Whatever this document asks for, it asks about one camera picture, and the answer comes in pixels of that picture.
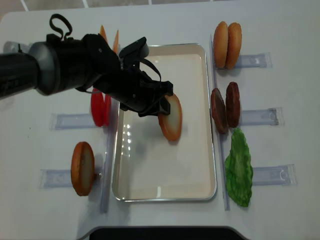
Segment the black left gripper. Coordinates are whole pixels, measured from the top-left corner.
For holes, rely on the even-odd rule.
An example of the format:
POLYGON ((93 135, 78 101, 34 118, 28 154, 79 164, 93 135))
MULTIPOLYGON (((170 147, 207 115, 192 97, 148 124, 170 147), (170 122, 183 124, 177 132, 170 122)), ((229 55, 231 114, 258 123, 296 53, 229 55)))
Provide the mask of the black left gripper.
POLYGON ((87 34, 82 41, 92 67, 83 89, 94 87, 119 101, 122 110, 136 112, 140 117, 170 114, 165 96, 173 95, 173 84, 153 80, 140 70, 140 64, 145 64, 156 74, 160 73, 146 57, 126 65, 101 35, 87 34))

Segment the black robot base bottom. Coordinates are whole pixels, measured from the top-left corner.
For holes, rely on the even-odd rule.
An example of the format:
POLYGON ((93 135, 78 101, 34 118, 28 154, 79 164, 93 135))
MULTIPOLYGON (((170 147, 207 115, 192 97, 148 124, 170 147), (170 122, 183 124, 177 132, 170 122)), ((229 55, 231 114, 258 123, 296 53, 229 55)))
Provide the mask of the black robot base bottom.
POLYGON ((89 240, 244 240, 245 237, 226 227, 144 226, 102 227, 88 233, 89 240))

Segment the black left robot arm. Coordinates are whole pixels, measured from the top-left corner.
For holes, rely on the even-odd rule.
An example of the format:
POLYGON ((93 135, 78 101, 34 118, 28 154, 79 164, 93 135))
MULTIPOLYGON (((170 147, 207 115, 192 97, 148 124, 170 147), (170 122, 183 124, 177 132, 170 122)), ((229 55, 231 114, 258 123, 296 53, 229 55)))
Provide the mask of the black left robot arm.
POLYGON ((28 52, 21 50, 0 56, 2 99, 35 89, 50 96, 70 89, 88 92, 96 88, 120 102, 124 111, 140 117, 168 115, 173 95, 169 81, 153 80, 140 69, 152 68, 147 60, 145 37, 115 53, 100 34, 86 34, 76 40, 70 32, 50 23, 52 33, 35 42, 28 52))

